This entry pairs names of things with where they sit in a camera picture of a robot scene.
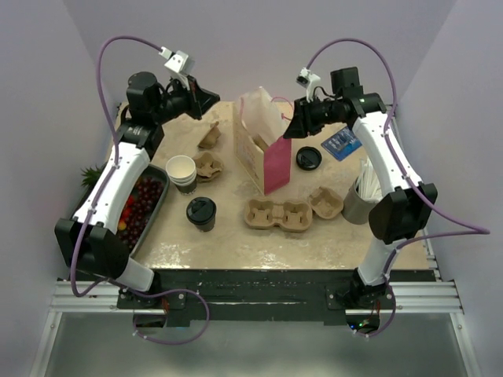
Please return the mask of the black coffee cup lid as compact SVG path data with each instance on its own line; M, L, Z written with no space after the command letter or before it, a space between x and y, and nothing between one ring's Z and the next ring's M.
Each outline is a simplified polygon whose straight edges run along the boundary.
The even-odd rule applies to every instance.
M215 219L216 211L217 207L212 199L197 197L189 202L185 214L192 224L206 225Z

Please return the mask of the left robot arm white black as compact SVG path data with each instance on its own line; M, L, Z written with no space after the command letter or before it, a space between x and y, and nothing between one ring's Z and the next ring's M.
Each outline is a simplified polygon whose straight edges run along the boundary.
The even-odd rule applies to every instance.
M121 119L119 143L97 184L71 218L58 220L54 232L72 279L81 271L115 280L134 290L145 308L154 308L163 289L153 283L155 273L136 262L117 236L119 218L163 140L164 123L183 114L200 120L220 96L201 88L192 76L162 86L153 73L141 71L128 79L127 100L130 115Z

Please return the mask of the single cardboard cup carrier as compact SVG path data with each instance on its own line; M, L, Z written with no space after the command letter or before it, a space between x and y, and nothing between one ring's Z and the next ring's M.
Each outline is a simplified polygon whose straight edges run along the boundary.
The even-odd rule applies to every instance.
M218 128L219 121L213 122L210 125L208 132L201 138L197 147L201 149L212 149L216 146L218 139L221 136L221 131Z

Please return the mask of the pink beige paper bag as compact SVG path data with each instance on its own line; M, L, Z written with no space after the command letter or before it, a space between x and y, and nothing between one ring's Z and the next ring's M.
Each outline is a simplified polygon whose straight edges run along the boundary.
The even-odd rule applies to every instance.
M233 150L260 192L268 195L290 182L292 141L272 97L259 87L233 103Z

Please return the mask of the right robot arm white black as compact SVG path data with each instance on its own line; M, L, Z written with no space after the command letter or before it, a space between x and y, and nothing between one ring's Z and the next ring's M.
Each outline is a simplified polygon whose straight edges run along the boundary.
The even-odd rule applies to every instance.
M321 79L310 69L303 68L296 81L306 95L295 100L283 137L305 138L320 133L327 124L344 123L362 143L380 183L382 199L369 212L373 234L369 250L347 291L338 296L347 308L366 309L385 294L399 249L426 226L431 214L428 205L436 201L438 191L409 166L388 124L391 114L379 94L365 93L356 67L332 72L332 95L324 100L315 94Z

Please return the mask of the dark paper coffee cup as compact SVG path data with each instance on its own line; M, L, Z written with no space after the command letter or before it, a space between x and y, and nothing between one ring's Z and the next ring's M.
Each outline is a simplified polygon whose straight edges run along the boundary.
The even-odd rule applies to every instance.
M215 215L198 215L192 214L188 217L189 221L201 232L209 232L215 226Z

